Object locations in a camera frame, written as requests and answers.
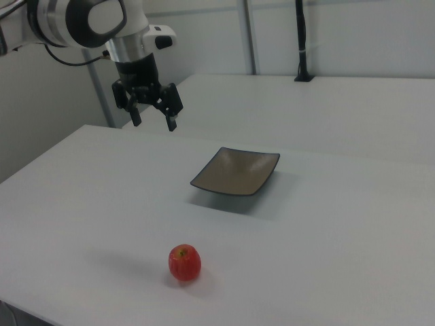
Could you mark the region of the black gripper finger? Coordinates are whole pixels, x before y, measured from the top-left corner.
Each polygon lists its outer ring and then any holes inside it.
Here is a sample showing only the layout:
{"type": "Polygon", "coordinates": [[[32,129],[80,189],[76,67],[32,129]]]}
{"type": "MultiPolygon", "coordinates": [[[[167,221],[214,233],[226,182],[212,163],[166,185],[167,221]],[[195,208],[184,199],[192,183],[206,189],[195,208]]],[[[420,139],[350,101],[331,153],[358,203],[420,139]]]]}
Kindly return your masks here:
{"type": "Polygon", "coordinates": [[[142,120],[137,108],[138,100],[136,94],[134,92],[128,93],[125,87],[122,85],[120,79],[112,84],[112,91],[117,108],[128,112],[130,114],[133,126],[139,126],[142,120]]]}
{"type": "Polygon", "coordinates": [[[157,100],[154,107],[159,110],[166,119],[167,127],[170,132],[177,128],[177,116],[184,108],[181,97],[174,83],[170,83],[158,88],[157,100]]]}

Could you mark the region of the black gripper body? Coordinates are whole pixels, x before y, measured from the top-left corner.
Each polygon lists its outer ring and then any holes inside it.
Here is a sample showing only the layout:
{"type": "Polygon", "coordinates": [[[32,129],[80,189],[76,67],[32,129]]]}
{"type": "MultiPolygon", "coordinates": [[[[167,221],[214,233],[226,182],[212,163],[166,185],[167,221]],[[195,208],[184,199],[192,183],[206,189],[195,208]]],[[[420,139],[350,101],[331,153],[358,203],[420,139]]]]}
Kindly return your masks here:
{"type": "Polygon", "coordinates": [[[117,103],[126,103],[126,94],[136,94],[139,103],[156,103],[161,84],[153,54],[134,62],[115,63],[120,78],[114,82],[117,103]]]}

